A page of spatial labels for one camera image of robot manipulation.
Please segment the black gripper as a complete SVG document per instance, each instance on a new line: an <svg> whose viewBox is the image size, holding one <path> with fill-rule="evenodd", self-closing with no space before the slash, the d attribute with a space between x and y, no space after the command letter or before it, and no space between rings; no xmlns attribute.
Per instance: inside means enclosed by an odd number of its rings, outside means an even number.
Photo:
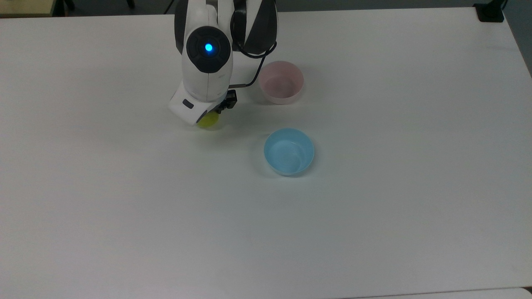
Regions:
<svg viewBox="0 0 532 299"><path fill-rule="evenodd" d="M235 90L228 90L224 100L216 106L214 111L221 114L223 110L232 109L237 103L237 93Z"/></svg>

